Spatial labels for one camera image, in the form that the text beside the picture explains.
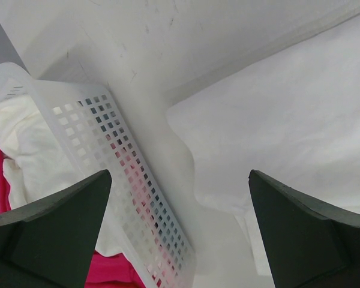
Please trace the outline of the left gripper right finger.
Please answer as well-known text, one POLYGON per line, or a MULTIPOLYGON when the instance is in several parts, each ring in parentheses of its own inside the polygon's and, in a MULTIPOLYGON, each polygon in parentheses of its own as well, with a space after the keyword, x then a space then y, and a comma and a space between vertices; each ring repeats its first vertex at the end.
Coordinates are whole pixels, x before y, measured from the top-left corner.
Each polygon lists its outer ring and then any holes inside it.
POLYGON ((258 170, 248 184, 276 287, 360 287, 360 214, 258 170))

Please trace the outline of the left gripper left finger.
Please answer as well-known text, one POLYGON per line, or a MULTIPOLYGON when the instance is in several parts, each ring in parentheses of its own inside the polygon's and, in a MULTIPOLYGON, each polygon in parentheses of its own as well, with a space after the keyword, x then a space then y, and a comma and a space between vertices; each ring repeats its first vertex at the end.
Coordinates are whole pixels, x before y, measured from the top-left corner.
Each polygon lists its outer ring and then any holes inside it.
POLYGON ((101 170, 0 214, 0 287, 84 287, 111 184, 101 170))

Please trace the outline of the white daisy print t-shirt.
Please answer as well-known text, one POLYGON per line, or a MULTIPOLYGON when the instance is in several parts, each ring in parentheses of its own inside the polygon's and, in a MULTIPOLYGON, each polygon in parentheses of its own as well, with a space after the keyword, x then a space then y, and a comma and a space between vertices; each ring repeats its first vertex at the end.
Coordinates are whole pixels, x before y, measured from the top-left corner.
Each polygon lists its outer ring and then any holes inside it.
POLYGON ((271 271, 247 176, 259 170, 360 214, 360 15, 167 110, 203 206, 233 214, 257 273, 271 271))

